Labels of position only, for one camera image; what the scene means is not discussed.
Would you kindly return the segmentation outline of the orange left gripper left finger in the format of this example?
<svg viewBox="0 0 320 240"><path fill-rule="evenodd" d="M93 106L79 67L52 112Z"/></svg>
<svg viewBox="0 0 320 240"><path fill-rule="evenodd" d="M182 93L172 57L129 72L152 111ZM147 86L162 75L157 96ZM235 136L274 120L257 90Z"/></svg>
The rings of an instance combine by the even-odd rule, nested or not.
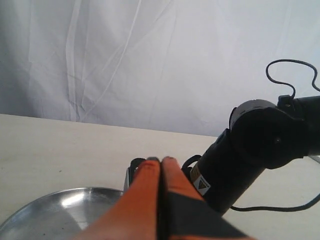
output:
<svg viewBox="0 0 320 240"><path fill-rule="evenodd" d="M144 160L137 168L132 184L117 203L74 238L156 240L160 175L158 158Z"/></svg>

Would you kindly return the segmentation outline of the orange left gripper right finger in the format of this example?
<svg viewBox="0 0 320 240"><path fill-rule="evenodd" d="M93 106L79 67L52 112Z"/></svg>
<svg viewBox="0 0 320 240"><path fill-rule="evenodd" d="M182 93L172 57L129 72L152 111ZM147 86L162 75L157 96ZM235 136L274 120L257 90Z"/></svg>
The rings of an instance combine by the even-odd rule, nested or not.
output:
<svg viewBox="0 0 320 240"><path fill-rule="evenodd" d="M177 160L161 162L168 204L170 240L251 240L209 207L181 170Z"/></svg>

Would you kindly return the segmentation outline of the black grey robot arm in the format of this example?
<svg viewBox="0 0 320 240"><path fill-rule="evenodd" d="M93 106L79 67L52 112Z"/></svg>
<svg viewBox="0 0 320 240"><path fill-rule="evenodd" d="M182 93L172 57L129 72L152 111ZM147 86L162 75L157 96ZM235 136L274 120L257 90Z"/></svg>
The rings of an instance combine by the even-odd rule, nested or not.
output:
<svg viewBox="0 0 320 240"><path fill-rule="evenodd" d="M320 98L280 96L234 108L202 155L136 158L117 203L78 240L246 240L223 219L266 169L320 153Z"/></svg>

